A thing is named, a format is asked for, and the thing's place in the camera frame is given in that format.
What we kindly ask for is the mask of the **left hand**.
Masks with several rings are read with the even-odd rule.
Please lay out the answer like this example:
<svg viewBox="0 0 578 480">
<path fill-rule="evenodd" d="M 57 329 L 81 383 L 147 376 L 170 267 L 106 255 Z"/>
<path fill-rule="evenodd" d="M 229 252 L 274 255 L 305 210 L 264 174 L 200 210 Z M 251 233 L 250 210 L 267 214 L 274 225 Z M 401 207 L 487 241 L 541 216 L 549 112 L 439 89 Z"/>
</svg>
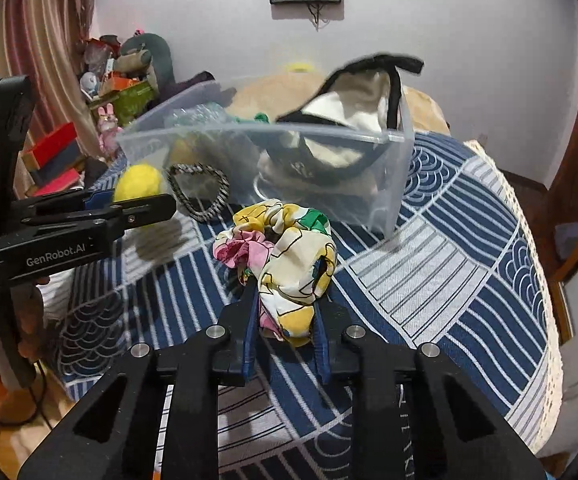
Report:
<svg viewBox="0 0 578 480">
<path fill-rule="evenodd" d="M 19 354 L 30 361 L 37 361 L 42 354 L 45 339 L 44 300 L 38 286 L 49 282 L 49 276 L 38 278 L 28 297 L 14 307 L 21 334 Z"/>
</svg>

